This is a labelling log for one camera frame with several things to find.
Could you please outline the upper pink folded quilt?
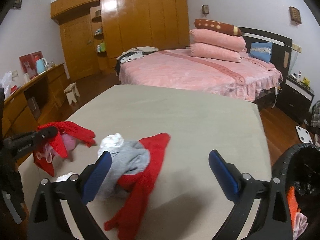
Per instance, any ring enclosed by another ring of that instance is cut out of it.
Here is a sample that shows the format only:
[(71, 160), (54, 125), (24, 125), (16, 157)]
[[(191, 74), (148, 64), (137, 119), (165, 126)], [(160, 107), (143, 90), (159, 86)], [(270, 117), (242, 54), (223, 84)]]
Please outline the upper pink folded quilt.
[(231, 36), (207, 29), (192, 29), (189, 31), (193, 41), (218, 46), (236, 52), (241, 52), (246, 46), (242, 36)]

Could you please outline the lower pink folded quilt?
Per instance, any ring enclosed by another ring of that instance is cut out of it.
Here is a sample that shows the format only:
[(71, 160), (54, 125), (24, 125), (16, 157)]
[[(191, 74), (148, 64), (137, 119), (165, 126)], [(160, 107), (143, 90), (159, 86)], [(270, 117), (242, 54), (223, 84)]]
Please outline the lower pink folded quilt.
[(199, 42), (190, 45), (190, 54), (193, 57), (217, 59), (236, 63), (241, 62), (241, 56), (236, 51)]

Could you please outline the brown dotted bolster pillow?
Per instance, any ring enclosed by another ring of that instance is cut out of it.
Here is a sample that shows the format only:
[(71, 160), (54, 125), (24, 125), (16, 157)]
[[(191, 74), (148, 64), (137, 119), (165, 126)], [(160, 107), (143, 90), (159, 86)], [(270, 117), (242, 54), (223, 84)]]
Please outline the brown dotted bolster pillow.
[(242, 35), (239, 27), (214, 20), (196, 19), (194, 25), (198, 29), (213, 30), (231, 36), (240, 37)]

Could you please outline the orange foam net sleeve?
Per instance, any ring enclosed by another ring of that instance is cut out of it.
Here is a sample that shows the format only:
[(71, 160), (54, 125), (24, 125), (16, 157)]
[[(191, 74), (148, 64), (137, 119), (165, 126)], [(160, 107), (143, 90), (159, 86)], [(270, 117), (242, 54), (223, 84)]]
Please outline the orange foam net sleeve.
[(287, 196), (287, 203), (288, 203), (289, 211), (290, 211), (291, 223), (294, 224), (296, 213), (298, 213), (300, 211), (300, 209), (298, 208), (298, 203), (296, 201), (296, 197), (295, 197), (295, 187), (294, 186), (291, 186), (289, 188), (289, 191), (286, 196)]

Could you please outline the wooden wardrobe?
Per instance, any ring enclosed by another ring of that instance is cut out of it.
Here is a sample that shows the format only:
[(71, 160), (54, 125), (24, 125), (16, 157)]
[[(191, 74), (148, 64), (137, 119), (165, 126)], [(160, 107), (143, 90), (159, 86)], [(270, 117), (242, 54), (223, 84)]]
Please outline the wooden wardrobe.
[(113, 72), (117, 57), (133, 47), (189, 45), (187, 0), (56, 0), (51, 18), (72, 81)]

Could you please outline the pink folded quilt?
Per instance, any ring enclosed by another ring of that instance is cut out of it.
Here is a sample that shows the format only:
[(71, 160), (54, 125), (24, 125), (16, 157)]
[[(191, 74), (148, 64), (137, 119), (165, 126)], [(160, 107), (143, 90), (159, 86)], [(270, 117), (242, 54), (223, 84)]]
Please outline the pink folded quilt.
[(190, 54), (193, 57), (217, 59), (236, 63), (241, 62), (241, 56), (236, 51), (199, 42), (190, 45)]
[(236, 52), (241, 52), (246, 46), (242, 36), (231, 36), (207, 29), (192, 29), (189, 31), (193, 41), (218, 46)]

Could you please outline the wall lamp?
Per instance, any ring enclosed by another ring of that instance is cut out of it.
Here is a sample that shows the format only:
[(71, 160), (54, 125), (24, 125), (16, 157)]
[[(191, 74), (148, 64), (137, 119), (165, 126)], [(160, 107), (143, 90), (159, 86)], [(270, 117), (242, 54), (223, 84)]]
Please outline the wall lamp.
[(202, 5), (201, 10), (202, 10), (203, 15), (208, 15), (209, 14), (209, 5)]
[(291, 21), (295, 24), (301, 24), (300, 11), (295, 7), (289, 7)]

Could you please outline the grey white sock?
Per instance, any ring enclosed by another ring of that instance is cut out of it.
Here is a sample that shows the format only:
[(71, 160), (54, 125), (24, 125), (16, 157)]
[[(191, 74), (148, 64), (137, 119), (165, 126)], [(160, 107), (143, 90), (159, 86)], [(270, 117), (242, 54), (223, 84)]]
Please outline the grey white sock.
[(116, 184), (121, 176), (143, 172), (151, 160), (150, 151), (141, 142), (125, 140), (119, 133), (108, 135), (101, 141), (98, 156), (105, 151), (111, 154), (112, 164), (97, 192), (98, 200), (105, 200), (116, 192)]

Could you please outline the yellow plush toy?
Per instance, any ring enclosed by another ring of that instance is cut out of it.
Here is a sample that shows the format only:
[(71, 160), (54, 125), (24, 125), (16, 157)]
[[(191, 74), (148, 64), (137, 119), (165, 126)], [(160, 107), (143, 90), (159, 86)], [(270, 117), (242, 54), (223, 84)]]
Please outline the yellow plush toy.
[(303, 86), (304, 87), (306, 87), (307, 89), (310, 89), (310, 80), (309, 79), (307, 79), (306, 77), (303, 77), (303, 79), (302, 79), (302, 84), (303, 84)]

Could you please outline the dark bed headboard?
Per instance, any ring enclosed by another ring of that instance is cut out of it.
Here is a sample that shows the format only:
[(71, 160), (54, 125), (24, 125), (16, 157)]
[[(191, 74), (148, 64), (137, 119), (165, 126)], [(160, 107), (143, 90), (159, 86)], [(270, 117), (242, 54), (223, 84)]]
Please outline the dark bed headboard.
[(270, 62), (281, 71), (283, 77), (288, 76), (292, 52), (291, 38), (259, 29), (247, 27), (239, 29), (246, 41), (247, 53), (250, 52), (253, 43), (272, 43)]

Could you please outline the red glove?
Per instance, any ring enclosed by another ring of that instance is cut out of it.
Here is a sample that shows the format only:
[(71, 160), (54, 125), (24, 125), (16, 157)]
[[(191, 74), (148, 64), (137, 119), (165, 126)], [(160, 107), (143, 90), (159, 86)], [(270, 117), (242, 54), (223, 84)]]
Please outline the red glove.
[(50, 176), (55, 176), (53, 159), (59, 157), (67, 159), (69, 152), (75, 149), (78, 142), (88, 147), (95, 145), (95, 133), (71, 121), (50, 122), (37, 128), (55, 128), (52, 137), (43, 139), (33, 152), (34, 163)]

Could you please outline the blue cushion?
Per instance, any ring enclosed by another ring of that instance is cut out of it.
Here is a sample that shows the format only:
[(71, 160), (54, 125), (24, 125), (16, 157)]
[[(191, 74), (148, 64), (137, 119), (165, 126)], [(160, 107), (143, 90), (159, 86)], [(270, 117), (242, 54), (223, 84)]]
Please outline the blue cushion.
[(272, 42), (251, 43), (249, 57), (269, 63), (272, 56)]

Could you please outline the beige table cloth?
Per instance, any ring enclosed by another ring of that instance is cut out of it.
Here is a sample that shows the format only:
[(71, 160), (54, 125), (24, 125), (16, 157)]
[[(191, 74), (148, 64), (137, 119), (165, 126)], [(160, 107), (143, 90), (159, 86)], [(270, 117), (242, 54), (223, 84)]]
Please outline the beige table cloth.
[(255, 104), (190, 90), (118, 85), (68, 116), (96, 142), (119, 133), (139, 140), (168, 133), (161, 171), (137, 239), (212, 239), (233, 208), (209, 166), (217, 150), (241, 173), (271, 179)]

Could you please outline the light blue electric kettle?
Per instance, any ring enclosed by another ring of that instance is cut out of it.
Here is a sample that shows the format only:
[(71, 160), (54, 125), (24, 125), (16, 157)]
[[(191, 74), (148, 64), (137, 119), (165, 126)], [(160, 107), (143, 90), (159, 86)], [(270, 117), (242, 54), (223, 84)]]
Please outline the light blue electric kettle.
[(36, 70), (38, 74), (42, 74), (46, 71), (47, 69), (48, 62), (47, 60), (43, 57), (41, 59), (36, 60)]

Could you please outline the red knit garment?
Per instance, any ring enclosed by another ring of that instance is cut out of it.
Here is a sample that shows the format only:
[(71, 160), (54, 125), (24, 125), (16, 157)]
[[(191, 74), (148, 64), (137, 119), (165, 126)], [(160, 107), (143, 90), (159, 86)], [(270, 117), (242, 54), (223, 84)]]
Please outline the red knit garment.
[(136, 175), (123, 175), (118, 179), (116, 185), (128, 192), (129, 196), (113, 218), (105, 222), (105, 231), (117, 229), (119, 239), (135, 238), (146, 212), (149, 195), (161, 171), (169, 141), (170, 135), (167, 133), (139, 140), (150, 151), (150, 163), (143, 172)]

